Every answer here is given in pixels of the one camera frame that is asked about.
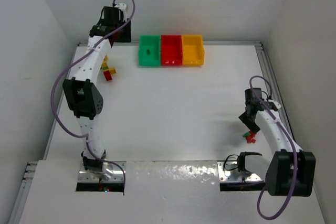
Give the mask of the red lego brick pile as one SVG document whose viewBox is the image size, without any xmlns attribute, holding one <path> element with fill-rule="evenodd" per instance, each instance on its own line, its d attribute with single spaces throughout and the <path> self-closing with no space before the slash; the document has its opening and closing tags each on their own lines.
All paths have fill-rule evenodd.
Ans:
<svg viewBox="0 0 336 224">
<path fill-rule="evenodd" d="M 248 144 L 254 144 L 254 143 L 256 143 L 255 136 L 256 136 L 256 134 L 254 132 L 248 131 L 247 133 L 245 133 L 243 135 L 243 138 L 245 138 L 245 140 Z"/>
</svg>

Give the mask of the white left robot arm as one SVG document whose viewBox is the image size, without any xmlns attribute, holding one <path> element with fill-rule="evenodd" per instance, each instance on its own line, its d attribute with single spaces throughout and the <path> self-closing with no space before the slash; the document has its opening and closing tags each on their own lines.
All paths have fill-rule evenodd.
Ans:
<svg viewBox="0 0 336 224">
<path fill-rule="evenodd" d="M 98 118 L 103 109 L 103 97 L 96 83 L 113 43 L 130 41 L 129 27 L 126 4 L 105 6 L 98 23 L 89 32 L 87 57 L 73 76 L 62 84 L 69 109 L 74 113 L 83 136 L 81 156 L 84 168 L 102 181 L 110 180 L 114 170 L 113 165 L 106 162 L 106 150 L 99 135 Z"/>
</svg>

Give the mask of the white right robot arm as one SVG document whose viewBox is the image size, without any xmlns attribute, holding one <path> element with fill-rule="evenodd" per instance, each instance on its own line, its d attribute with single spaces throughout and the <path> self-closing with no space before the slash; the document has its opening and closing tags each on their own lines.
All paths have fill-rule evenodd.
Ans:
<svg viewBox="0 0 336 224">
<path fill-rule="evenodd" d="M 240 172 L 257 174 L 272 196 L 286 196 L 294 184 L 293 196 L 309 197 L 312 193 L 316 158 L 312 152 L 305 152 L 297 143 L 290 143 L 278 110 L 280 104 L 265 101 L 260 88 L 245 90 L 245 112 L 239 119 L 251 134 L 262 132 L 271 153 L 272 160 L 266 160 L 261 153 L 241 152 L 237 159 Z"/>
</svg>

